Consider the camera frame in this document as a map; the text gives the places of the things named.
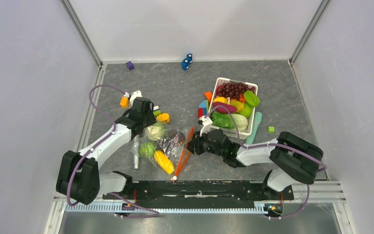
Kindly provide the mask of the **small dark purple fruit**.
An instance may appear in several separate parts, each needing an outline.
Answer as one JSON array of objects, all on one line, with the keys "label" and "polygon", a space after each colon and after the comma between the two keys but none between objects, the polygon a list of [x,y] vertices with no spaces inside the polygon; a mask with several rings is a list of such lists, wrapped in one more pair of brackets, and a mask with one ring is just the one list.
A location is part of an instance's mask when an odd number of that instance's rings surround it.
[{"label": "small dark purple fruit", "polygon": [[186,136],[182,131],[176,129],[170,129],[168,132],[168,137],[172,142],[178,143],[180,146],[183,145]]}]

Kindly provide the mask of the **clear zip top bag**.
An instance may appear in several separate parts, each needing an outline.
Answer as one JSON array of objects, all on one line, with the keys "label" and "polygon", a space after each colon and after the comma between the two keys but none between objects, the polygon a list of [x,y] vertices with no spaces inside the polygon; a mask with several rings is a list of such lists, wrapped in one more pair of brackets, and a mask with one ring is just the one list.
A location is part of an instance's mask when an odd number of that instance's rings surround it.
[{"label": "clear zip top bag", "polygon": [[[141,136],[139,137],[139,147],[142,143],[144,143],[146,141],[149,141],[149,142],[155,144],[156,151],[157,150],[163,151],[164,154],[171,160],[171,162],[174,165],[174,172],[172,174],[170,174],[170,176],[171,176],[170,180],[175,182],[175,181],[177,181],[177,179],[179,177],[179,173],[181,172],[181,170],[183,169],[183,167],[185,166],[186,162],[189,159],[190,153],[187,151],[187,142],[192,139],[192,135],[194,133],[194,127],[179,128],[179,127],[174,127],[174,126],[164,124],[164,123],[162,123],[162,124],[165,127],[164,136],[157,141],[149,140],[145,136],[145,129],[144,129]],[[185,139],[183,145],[180,146],[178,143],[172,142],[170,140],[170,138],[168,137],[168,132],[169,132],[170,129],[176,129],[178,131],[182,131],[185,134],[186,139]],[[145,158],[147,161],[152,163],[153,166],[155,166],[157,168],[161,168],[158,165],[158,163],[156,162],[156,160],[154,159],[154,156],[151,157],[151,158],[147,158],[147,157],[143,157],[143,158]]]}]

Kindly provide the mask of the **fake yellow corn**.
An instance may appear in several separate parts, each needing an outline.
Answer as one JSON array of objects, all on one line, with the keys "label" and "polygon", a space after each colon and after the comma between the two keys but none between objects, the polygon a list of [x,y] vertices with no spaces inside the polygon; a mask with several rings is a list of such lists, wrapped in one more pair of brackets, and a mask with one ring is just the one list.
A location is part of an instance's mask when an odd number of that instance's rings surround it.
[{"label": "fake yellow corn", "polygon": [[157,150],[154,152],[154,159],[158,165],[167,173],[172,174],[174,172],[174,165],[171,160],[164,154],[163,151]]}]

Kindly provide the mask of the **small green fake fruit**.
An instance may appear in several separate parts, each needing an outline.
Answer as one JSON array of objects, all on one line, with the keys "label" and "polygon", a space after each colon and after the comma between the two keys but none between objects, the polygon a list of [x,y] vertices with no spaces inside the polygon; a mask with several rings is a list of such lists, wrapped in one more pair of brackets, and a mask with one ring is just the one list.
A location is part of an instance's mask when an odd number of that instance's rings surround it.
[{"label": "small green fake fruit", "polygon": [[142,143],[139,147],[139,153],[143,157],[151,158],[153,157],[155,151],[155,144],[149,141]]}]

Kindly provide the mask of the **purple fake sweet potato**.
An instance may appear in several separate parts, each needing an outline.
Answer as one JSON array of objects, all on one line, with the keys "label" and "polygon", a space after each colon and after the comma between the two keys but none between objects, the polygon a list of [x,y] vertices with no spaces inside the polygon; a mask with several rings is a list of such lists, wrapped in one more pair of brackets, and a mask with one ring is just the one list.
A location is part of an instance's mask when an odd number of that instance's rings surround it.
[{"label": "purple fake sweet potato", "polygon": [[228,113],[236,113],[236,108],[229,105],[229,104],[224,104],[221,102],[215,102],[212,104],[212,107],[215,109],[215,111],[221,113],[221,114],[228,114]]}]

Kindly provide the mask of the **yellow fake starfruit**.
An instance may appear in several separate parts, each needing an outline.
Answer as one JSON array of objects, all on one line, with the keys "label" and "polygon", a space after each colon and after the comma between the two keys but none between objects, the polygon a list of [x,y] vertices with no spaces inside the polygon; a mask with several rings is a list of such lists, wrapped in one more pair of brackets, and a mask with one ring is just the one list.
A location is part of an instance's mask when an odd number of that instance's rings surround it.
[{"label": "yellow fake starfruit", "polygon": [[240,101],[237,101],[235,99],[232,99],[230,101],[230,105],[236,108],[236,112],[239,112],[240,110],[242,110],[244,108],[244,103],[240,102]]}]

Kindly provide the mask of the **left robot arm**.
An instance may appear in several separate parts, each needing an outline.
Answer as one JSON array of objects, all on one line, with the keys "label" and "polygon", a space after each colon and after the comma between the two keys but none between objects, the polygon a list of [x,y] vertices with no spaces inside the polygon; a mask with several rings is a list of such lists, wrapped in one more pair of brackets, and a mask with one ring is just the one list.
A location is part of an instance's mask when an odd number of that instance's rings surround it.
[{"label": "left robot arm", "polygon": [[120,147],[156,122],[153,103],[144,97],[135,98],[132,107],[96,142],[79,152],[67,151],[63,155],[56,191],[85,205],[110,192],[129,198],[133,194],[131,176],[118,171],[101,175],[99,169]]}]

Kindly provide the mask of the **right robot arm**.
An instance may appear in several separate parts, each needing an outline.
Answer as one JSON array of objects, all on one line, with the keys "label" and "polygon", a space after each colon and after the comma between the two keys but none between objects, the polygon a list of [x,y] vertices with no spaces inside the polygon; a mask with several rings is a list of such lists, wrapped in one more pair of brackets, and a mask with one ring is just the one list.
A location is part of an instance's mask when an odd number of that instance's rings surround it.
[{"label": "right robot arm", "polygon": [[220,156],[233,168],[275,164],[277,169],[268,173],[262,185],[262,194],[268,199],[276,198],[289,185],[313,184],[317,173],[327,168],[319,147],[290,132],[281,132],[264,143],[242,144],[231,141],[220,129],[208,133],[196,131],[187,150],[195,155],[207,152]]}]

